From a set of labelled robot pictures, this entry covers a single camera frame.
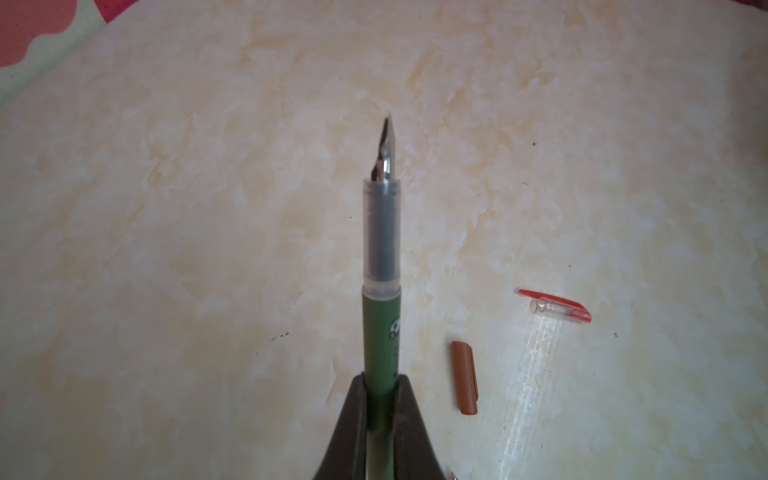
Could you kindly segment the brown pen cap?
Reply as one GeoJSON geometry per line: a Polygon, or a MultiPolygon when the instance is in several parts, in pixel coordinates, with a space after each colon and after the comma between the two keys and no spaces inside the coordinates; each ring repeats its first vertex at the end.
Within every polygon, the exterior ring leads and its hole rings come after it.
{"type": "Polygon", "coordinates": [[[463,415],[477,415],[479,391],[472,347],[466,342],[450,345],[457,406],[463,415]]]}

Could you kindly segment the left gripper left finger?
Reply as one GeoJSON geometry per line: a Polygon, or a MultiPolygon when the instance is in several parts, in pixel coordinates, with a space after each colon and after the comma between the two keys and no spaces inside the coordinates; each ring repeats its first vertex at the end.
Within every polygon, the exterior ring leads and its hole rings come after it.
{"type": "Polygon", "coordinates": [[[367,392],[364,375],[353,378],[314,480],[365,480],[367,392]]]}

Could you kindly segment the green fountain pen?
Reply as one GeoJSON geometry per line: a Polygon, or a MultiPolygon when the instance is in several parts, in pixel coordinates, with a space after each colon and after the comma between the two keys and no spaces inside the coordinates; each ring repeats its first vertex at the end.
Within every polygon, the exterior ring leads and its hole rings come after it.
{"type": "Polygon", "coordinates": [[[393,119],[387,115],[374,165],[363,182],[362,317],[369,479],[394,477],[392,422],[399,374],[402,293],[400,197],[393,119]]]}

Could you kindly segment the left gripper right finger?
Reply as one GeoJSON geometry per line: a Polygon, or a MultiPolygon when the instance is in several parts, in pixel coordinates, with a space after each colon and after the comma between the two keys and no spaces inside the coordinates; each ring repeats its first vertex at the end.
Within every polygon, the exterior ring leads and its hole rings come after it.
{"type": "Polygon", "coordinates": [[[394,398],[393,468],[397,480],[444,480],[411,382],[399,375],[394,398]]]}

